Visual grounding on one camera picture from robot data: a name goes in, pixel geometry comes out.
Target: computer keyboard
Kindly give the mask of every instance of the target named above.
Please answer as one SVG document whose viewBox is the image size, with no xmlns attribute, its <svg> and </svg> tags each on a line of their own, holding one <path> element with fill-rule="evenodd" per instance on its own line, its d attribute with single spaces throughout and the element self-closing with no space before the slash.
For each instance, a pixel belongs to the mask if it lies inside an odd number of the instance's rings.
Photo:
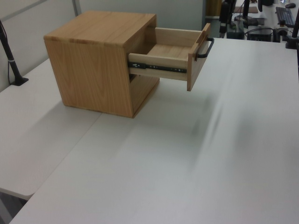
<svg viewBox="0 0 299 224">
<path fill-rule="evenodd" d="M 294 28 L 295 20 L 289 8 L 276 7 L 276 14 L 278 18 L 278 23 L 281 20 L 285 20 L 285 25 L 287 27 Z"/>
</svg>

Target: drawer handle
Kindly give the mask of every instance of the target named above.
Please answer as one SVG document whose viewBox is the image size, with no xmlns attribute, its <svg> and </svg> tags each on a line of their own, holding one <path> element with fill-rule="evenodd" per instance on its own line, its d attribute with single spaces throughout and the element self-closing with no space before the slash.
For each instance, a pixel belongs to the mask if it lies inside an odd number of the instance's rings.
<svg viewBox="0 0 299 224">
<path fill-rule="evenodd" d="M 210 50 L 212 49 L 212 46 L 213 46 L 213 44 L 214 44 L 214 38 L 209 38 L 209 37 L 208 37 L 206 40 L 207 40 L 207 41 L 210 41 L 211 44 L 210 44 L 208 50 L 206 51 L 206 53 L 205 53 L 205 54 L 202 54 L 202 55 L 198 54 L 198 55 L 197 55 L 197 58 L 206 58 L 206 57 L 209 55 Z"/>
</svg>

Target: cabinet top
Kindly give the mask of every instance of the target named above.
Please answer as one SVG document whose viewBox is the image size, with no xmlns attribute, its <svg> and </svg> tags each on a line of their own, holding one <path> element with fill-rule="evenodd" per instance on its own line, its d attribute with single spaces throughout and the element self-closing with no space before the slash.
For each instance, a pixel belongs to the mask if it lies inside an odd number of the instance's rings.
<svg viewBox="0 0 299 224">
<path fill-rule="evenodd" d="M 45 40 L 124 47 L 144 27 L 156 26 L 155 14 L 88 11 L 44 36 Z"/>
</svg>

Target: drawer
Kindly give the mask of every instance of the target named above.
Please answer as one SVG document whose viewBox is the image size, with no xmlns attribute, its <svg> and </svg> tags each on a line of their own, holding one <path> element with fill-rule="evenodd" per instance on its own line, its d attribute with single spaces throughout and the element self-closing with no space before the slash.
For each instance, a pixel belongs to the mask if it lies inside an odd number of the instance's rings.
<svg viewBox="0 0 299 224">
<path fill-rule="evenodd" d="M 209 33 L 209 23 L 202 31 L 148 27 L 142 50 L 128 54 L 129 73 L 186 81 L 191 91 L 214 42 Z"/>
</svg>

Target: wooden cabinet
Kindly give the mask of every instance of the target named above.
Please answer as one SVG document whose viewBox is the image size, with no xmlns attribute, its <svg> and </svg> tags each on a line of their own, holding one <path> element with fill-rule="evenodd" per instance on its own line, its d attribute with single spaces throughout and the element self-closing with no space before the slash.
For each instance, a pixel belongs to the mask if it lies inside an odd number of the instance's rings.
<svg viewBox="0 0 299 224">
<path fill-rule="evenodd" d="M 221 0 L 207 0 L 206 1 L 206 15 L 207 16 L 220 16 Z"/>
<path fill-rule="evenodd" d="M 155 14 L 89 11 L 45 35 L 63 103 L 132 118 L 160 77 L 187 81 L 190 91 L 209 25 L 190 31 L 156 24 Z"/>
</svg>

